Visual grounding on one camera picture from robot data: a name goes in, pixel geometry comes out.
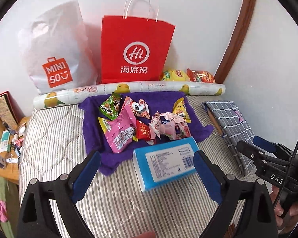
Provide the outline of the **person right hand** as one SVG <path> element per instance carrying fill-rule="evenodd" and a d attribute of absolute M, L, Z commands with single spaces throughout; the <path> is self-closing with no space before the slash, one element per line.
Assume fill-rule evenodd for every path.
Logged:
<path fill-rule="evenodd" d="M 279 202 L 277 202 L 274 212 L 277 227 L 284 227 L 284 229 L 279 233 L 279 237 L 298 237 L 298 202 L 294 203 L 290 207 L 288 211 L 290 219 L 286 223 L 284 223 L 285 219 L 281 218 L 284 213 L 284 209 L 281 207 Z"/>

